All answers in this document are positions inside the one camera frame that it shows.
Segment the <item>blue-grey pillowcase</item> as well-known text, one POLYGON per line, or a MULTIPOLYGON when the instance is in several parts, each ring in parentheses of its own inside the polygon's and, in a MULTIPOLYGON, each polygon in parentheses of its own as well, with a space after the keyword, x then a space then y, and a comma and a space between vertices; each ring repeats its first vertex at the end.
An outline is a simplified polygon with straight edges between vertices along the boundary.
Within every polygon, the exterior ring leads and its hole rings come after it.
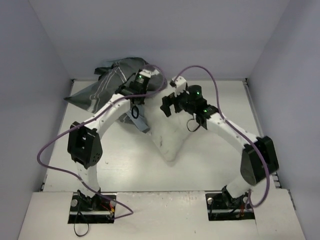
MULTIPOLYGON (((97 113, 112 97, 120 85, 133 81, 136 74, 141 69, 158 70, 140 57, 126 57, 111 61, 106 61, 102 66, 97 67, 94 73, 98 75, 98 81, 83 88, 73 95, 64 98, 68 103, 85 110, 89 113, 97 113)), ((163 74, 151 76, 147 92, 154 92, 157 89, 165 89, 167 82, 163 81, 163 74)))

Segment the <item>white pillow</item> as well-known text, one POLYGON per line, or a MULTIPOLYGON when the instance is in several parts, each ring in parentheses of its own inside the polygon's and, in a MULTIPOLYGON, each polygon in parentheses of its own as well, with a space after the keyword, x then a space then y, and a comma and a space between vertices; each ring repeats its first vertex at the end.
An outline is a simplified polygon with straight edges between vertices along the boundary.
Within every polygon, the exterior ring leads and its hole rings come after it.
POLYGON ((185 140, 199 124, 184 111, 166 117, 160 109, 161 103, 160 99, 148 98, 143 106, 144 117, 149 127, 147 134, 162 158, 170 163, 175 161, 185 140))

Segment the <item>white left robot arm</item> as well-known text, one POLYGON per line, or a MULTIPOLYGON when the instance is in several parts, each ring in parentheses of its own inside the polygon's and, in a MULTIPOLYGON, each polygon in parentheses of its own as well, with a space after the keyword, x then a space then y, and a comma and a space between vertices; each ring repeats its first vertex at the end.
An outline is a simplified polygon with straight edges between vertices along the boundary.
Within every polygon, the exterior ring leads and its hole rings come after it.
POLYGON ((89 123, 71 131, 68 135, 67 152, 77 166, 77 174, 85 186, 79 187, 83 194, 82 204, 89 210, 100 204, 97 192, 101 191, 98 183, 97 164, 102 158, 101 138, 107 129, 123 114, 132 112, 138 117, 138 108, 145 103, 151 71, 141 69, 128 85, 121 85, 110 100, 88 119, 89 123))

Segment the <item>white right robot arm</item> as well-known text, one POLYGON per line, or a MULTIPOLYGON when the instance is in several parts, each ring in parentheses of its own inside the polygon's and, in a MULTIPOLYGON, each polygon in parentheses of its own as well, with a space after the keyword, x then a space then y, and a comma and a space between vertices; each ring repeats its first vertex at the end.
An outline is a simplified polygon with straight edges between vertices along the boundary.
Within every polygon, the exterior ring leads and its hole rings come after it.
POLYGON ((188 113, 202 128, 221 137, 240 154, 240 174, 222 189, 222 202, 233 206, 262 181, 266 181, 262 197, 266 199, 270 191, 270 176, 279 169, 273 140, 269 136, 260 137, 247 132, 230 121, 219 105, 208 103, 199 85, 171 81, 168 89, 169 93, 162 98, 160 107, 166 117, 172 113, 188 113))

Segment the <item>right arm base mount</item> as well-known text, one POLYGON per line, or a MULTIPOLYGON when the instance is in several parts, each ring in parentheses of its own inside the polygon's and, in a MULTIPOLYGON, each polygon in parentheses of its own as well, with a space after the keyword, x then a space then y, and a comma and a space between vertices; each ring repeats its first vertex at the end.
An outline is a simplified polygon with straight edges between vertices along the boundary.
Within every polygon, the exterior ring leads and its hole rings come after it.
POLYGON ((245 192, 238 198, 231 198, 223 192, 206 192, 205 200, 209 221, 240 221, 254 220, 255 214, 248 204, 248 193, 245 192))

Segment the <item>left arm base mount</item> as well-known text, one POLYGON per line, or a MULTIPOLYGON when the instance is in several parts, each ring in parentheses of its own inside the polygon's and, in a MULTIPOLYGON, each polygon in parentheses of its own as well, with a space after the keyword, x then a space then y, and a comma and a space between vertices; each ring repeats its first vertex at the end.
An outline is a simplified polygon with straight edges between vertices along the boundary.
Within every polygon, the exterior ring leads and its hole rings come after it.
POLYGON ((106 194, 112 201, 95 195, 85 197, 73 193, 69 208, 68 224, 113 224, 116 209, 115 194, 106 194))

